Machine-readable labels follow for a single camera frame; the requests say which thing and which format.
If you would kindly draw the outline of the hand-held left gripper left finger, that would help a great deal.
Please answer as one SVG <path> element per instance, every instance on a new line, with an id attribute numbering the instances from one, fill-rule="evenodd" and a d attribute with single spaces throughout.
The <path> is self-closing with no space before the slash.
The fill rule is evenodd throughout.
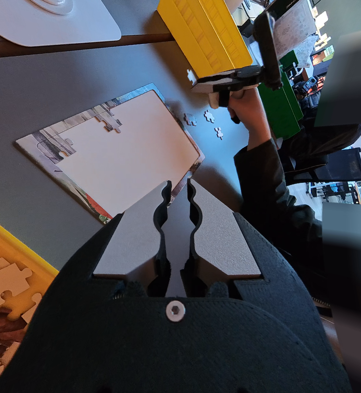
<path id="1" fill-rule="evenodd" d="M 138 281 L 149 296 L 165 296 L 171 268 L 162 226 L 168 218 L 171 188 L 171 181 L 162 182 L 124 212 L 95 277 Z"/>

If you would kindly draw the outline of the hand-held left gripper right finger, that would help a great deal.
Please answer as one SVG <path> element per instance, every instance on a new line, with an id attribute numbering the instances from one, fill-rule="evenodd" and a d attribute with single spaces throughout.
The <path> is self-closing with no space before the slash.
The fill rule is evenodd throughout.
<path id="1" fill-rule="evenodd" d="M 261 271 L 232 209 L 193 179 L 188 179 L 189 258 L 180 271 L 188 297 L 204 297 L 215 282 L 261 278 Z"/>

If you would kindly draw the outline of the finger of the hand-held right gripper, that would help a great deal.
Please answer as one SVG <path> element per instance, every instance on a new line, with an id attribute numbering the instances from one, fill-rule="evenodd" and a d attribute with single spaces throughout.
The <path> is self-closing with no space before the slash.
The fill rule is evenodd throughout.
<path id="1" fill-rule="evenodd" d="M 198 78 L 194 82 L 194 85 L 202 84 L 202 83 L 222 84 L 222 83 L 231 83 L 233 81 L 238 81 L 237 70 L 227 70 L 227 71 L 215 73 L 210 76 Z"/>
<path id="2" fill-rule="evenodd" d="M 192 93 L 210 94 L 214 93 L 216 84 L 210 82 L 197 82 L 191 88 Z"/>

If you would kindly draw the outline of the puzzle frame board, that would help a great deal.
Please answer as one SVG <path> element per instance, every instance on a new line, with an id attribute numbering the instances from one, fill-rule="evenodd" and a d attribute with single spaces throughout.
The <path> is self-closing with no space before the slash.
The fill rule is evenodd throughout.
<path id="1" fill-rule="evenodd" d="M 121 133 L 95 118 L 104 111 L 119 119 Z M 103 224 L 167 180 L 172 202 L 205 159 L 153 83 L 41 130 L 70 139 L 76 152 L 55 164 L 35 132 L 16 146 Z"/>

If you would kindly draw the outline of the grey streaked puzzle piece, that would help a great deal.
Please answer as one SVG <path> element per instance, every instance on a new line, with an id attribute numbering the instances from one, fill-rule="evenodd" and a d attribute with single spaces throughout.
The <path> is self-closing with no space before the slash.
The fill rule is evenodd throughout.
<path id="1" fill-rule="evenodd" d="M 105 123 L 104 128 L 108 132 L 114 130 L 118 134 L 121 133 L 120 126 L 122 125 L 122 123 L 119 121 L 119 119 L 116 119 L 109 111 L 104 111 L 101 114 L 96 114 L 95 118 L 98 121 Z"/>

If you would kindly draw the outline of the yellow bin with puzzle pieces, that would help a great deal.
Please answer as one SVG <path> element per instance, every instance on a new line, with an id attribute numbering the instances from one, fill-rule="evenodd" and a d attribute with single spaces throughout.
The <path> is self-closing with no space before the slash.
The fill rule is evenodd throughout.
<path id="1" fill-rule="evenodd" d="M 8 318 L 13 321 L 20 317 L 23 312 L 33 307 L 34 302 L 31 299 L 33 294 L 40 293 L 43 297 L 58 271 L 1 225 L 0 258 L 5 259 L 10 264 L 15 263 L 21 270 L 28 268 L 32 271 L 32 275 L 27 278 L 30 285 L 29 290 L 17 296 L 13 296 L 9 291 L 4 293 L 4 306 L 12 307 L 12 312 Z"/>

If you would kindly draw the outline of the lavender stone-pattern puzzle piece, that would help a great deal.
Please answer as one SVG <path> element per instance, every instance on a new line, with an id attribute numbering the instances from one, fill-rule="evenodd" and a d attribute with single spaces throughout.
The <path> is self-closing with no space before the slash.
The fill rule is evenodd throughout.
<path id="1" fill-rule="evenodd" d="M 73 142 L 63 139 L 58 134 L 51 135 L 45 130 L 39 130 L 32 135 L 38 141 L 39 150 L 55 164 L 76 152 L 72 147 Z"/>

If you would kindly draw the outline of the pile of puzzle pieces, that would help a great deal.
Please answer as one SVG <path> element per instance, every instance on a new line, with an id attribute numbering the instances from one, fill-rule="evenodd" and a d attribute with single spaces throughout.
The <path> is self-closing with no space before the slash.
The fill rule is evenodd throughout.
<path id="1" fill-rule="evenodd" d="M 0 258 L 0 375 L 19 348 L 25 337 L 27 326 L 42 299 L 40 293 L 33 294 L 31 298 L 34 302 L 33 307 L 12 321 L 8 318 L 12 312 L 12 307 L 4 306 L 4 293 L 9 291 L 13 296 L 17 296 L 29 290 L 30 285 L 27 278 L 31 275 L 32 271 L 30 269 L 24 268 L 21 270 L 15 263 L 10 264 L 5 259 Z"/>

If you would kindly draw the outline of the grey desk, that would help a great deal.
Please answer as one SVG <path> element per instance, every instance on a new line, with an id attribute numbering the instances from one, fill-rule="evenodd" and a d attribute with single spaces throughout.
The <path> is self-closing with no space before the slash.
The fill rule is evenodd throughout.
<path id="1" fill-rule="evenodd" d="M 120 28 L 121 38 L 118 41 L 24 47 L 0 36 L 0 57 L 89 50 L 174 40 L 157 12 L 158 0 L 103 0 L 102 2 Z"/>
<path id="2" fill-rule="evenodd" d="M 206 95 L 190 91 L 175 42 L 0 58 L 0 225 L 53 267 L 99 229 L 98 219 L 15 146 L 15 141 L 94 105 L 154 83 L 205 155 L 193 179 L 233 211 L 242 197 L 233 156 L 248 142 L 225 108 L 207 122 Z M 214 130 L 221 127 L 220 140 Z"/>

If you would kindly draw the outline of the person's right hand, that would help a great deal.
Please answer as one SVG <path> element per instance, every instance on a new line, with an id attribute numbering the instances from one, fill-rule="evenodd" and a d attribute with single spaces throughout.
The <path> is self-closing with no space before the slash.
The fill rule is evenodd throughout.
<path id="1" fill-rule="evenodd" d="M 228 111 L 231 117 L 237 116 L 249 132 L 247 150 L 252 150 L 271 139 L 271 130 L 256 87 L 232 92 Z"/>

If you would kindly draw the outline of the pale printed box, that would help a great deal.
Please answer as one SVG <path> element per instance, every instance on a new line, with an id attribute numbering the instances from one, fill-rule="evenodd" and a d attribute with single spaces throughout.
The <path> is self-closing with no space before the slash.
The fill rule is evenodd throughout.
<path id="1" fill-rule="evenodd" d="M 309 1 L 296 2 L 275 22 L 273 41 L 277 59 L 280 60 L 315 32 L 316 24 Z"/>

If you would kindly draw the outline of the black carton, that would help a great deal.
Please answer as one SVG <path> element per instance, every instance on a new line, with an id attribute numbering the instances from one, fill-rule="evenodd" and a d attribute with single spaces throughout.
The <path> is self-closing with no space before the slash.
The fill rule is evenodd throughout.
<path id="1" fill-rule="evenodd" d="M 298 0 L 275 0 L 269 3 L 266 8 L 267 12 L 276 13 L 276 14 L 284 14 L 287 12 Z"/>

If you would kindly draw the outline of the empty yellow bin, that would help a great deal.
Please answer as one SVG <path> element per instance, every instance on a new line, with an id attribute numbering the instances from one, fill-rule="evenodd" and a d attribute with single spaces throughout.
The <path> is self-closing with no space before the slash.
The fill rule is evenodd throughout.
<path id="1" fill-rule="evenodd" d="M 161 0 L 157 11 L 198 78 L 253 59 L 223 0 Z"/>

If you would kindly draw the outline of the green bin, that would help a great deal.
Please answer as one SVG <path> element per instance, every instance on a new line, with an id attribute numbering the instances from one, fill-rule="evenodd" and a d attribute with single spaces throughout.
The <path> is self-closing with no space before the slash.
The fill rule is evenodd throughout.
<path id="1" fill-rule="evenodd" d="M 258 90 L 273 133 L 276 138 L 286 140 L 300 131 L 298 121 L 303 114 L 286 74 L 286 71 L 298 64 L 295 52 L 291 51 L 282 57 L 280 63 L 282 88 L 273 91 L 261 83 Z"/>

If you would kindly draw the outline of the black mesh chair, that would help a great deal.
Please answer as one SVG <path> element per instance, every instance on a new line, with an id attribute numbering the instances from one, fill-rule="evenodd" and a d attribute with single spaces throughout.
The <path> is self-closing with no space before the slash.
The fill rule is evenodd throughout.
<path id="1" fill-rule="evenodd" d="M 339 150 L 298 164 L 289 158 L 283 169 L 287 185 L 308 182 L 358 182 L 361 181 L 361 148 Z"/>

